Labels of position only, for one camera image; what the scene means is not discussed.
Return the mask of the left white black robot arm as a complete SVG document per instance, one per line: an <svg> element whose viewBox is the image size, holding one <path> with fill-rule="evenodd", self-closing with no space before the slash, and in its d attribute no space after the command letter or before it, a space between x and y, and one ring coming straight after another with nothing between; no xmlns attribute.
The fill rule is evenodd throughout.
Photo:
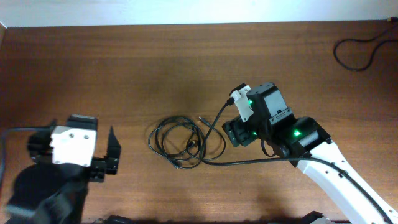
<svg viewBox="0 0 398 224"><path fill-rule="evenodd" d="M95 157L96 123L28 127L33 164L13 183L5 211L8 223L81 223L88 185L118 172L121 145L108 135L104 157Z"/></svg>

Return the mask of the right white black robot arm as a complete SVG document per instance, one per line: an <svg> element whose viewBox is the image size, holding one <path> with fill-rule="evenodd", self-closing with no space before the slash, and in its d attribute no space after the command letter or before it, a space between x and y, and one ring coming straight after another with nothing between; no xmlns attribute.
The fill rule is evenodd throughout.
<svg viewBox="0 0 398 224"><path fill-rule="evenodd" d="M272 82L241 84L229 94L239 114L223 129L234 147L261 140L312 179L351 223L397 223L397 211L353 169L311 117L296 118Z"/></svg>

